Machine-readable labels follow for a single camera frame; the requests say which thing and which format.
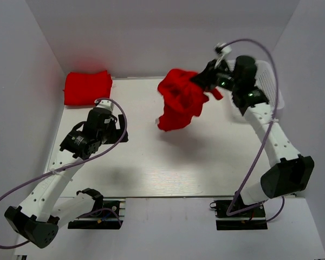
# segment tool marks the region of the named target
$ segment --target white wall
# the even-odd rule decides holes
[[[274,55],[286,105],[282,127],[315,160],[305,196],[325,249],[325,0],[300,1]]]
[[[165,75],[202,70],[213,46],[239,37],[271,50],[298,0],[27,0],[65,73]],[[256,48],[238,44],[234,56]]]
[[[0,196],[41,174],[59,122],[64,74],[24,0],[0,0]],[[4,218],[28,190],[0,204],[0,244],[16,234]],[[12,250],[0,250],[11,259]]]

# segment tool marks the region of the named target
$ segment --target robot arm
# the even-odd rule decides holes
[[[217,86],[231,91],[233,103],[263,142],[272,120],[272,109],[265,94],[256,86],[255,59],[250,56],[239,56],[231,71],[224,59],[231,50],[222,49],[221,45],[216,46],[215,50],[218,59],[210,61],[204,71],[191,81],[205,91]],[[314,168],[313,159],[301,156],[285,136],[278,121],[272,123],[264,148],[271,169],[255,184],[241,191],[239,204],[243,204],[243,207],[303,191]]]
[[[96,153],[102,144],[113,144],[124,131],[124,119],[119,115],[120,129],[116,129],[113,104],[99,102],[87,121],[77,124],[61,143],[52,165],[55,168],[79,163]],[[122,142],[128,141],[128,135]],[[18,207],[9,207],[5,217],[13,229],[39,248],[45,248],[58,229],[80,215],[102,208],[103,196],[96,190],[85,189],[65,203],[55,206],[62,191],[83,164],[55,172],[43,179]]]

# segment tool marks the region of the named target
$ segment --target red towel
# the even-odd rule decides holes
[[[158,85],[158,92],[164,97],[164,114],[158,127],[164,131],[181,129],[190,124],[193,116],[200,116],[202,105],[209,98],[203,90],[190,81],[197,72],[172,69]],[[214,89],[213,96],[220,100],[221,93]]]
[[[98,98],[109,98],[112,87],[107,71],[96,74],[71,72],[66,77],[64,104],[68,106],[93,105]]]

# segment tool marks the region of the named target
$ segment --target white plastic basket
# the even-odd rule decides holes
[[[235,60],[228,61],[229,67],[233,70],[235,66]],[[271,107],[274,107],[275,104],[275,97],[276,97],[276,86],[275,86],[275,77],[271,68],[271,65],[266,61],[256,61],[258,66],[258,70],[256,73],[256,85],[259,89],[261,89],[267,98],[270,101]],[[239,112],[238,108],[232,103],[232,96],[231,93],[228,92],[228,96],[230,98],[231,103],[231,114],[236,121],[245,122],[245,119],[242,117],[241,113]],[[277,110],[283,109],[284,107],[284,100],[282,97],[281,92],[279,91],[278,94],[278,106]]]

